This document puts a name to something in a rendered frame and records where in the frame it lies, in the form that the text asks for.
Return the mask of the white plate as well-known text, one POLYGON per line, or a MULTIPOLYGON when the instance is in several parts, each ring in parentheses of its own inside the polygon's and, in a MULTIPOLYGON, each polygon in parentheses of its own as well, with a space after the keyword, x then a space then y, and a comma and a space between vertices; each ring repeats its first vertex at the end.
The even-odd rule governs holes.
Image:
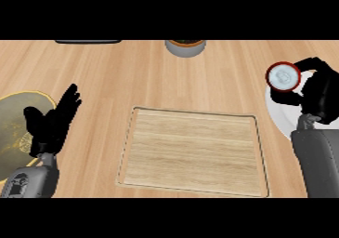
MULTIPOLYGON (((301 84, 293 90, 296 93, 301 94, 301 89, 312 76, 313 76, 312 72, 301 73, 301 84)), ((284 135, 290 137, 291 132, 297 129, 298 118, 303 115, 301 113, 303 107, 276 103, 270 97, 272 90, 273 89, 269 86, 268 93, 266 93, 266 103, 268 103, 270 117, 284 135)), ((319 125, 321 129, 339 129, 339 117, 329 125, 323 125, 319 122, 316 122, 316 124, 319 125)))

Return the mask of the dark flat appliance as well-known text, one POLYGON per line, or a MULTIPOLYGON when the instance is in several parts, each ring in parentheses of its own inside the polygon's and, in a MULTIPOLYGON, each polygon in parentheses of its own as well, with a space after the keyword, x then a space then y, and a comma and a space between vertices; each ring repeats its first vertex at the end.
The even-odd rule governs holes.
POLYGON ((88 44, 117 44, 122 40, 55 40, 58 44, 88 45, 88 44))

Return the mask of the wooden tray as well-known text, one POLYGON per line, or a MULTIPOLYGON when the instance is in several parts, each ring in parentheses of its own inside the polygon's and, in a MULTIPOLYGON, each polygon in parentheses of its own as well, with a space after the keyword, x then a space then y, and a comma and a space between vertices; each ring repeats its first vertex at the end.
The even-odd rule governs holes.
POLYGON ((257 117, 134 107, 116 181, 138 189, 268 198, 257 117))

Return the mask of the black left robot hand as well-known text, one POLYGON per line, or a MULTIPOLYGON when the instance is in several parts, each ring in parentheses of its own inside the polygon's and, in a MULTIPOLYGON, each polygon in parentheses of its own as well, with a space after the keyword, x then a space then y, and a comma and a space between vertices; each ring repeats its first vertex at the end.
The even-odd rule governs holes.
POLYGON ((63 150, 70 124, 82 104, 78 85, 72 84, 58 102, 57 108, 44 114, 35 107, 25 109, 27 130, 32 134, 30 156, 63 150))

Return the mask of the red-rimmed can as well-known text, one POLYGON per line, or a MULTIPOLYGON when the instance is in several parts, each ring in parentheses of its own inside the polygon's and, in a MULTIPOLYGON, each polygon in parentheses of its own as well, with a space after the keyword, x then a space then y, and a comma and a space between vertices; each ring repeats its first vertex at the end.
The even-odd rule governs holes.
POLYGON ((279 61, 268 69, 266 80, 273 90, 290 92, 301 84, 301 71, 291 62, 279 61))

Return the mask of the olive yellow-rimmed plate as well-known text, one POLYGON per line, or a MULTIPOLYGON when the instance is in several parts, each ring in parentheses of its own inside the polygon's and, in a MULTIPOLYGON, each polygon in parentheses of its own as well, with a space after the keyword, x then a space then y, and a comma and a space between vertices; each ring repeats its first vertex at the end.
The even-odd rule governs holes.
POLYGON ((0 98, 0 184, 19 167, 32 166, 32 135, 27 130, 25 109, 32 106, 47 113, 57 107, 50 95, 39 91, 22 91, 0 98))

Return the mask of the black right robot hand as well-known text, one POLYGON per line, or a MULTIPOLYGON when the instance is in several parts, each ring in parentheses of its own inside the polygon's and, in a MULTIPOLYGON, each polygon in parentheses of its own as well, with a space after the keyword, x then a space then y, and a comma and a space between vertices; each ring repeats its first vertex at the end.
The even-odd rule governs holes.
POLYGON ((272 100, 279 104, 301 106, 301 113, 319 116, 319 123, 329 125, 339 117, 339 72, 318 57, 303 59, 294 65, 301 72, 315 70, 313 76, 301 94, 272 90, 272 100))

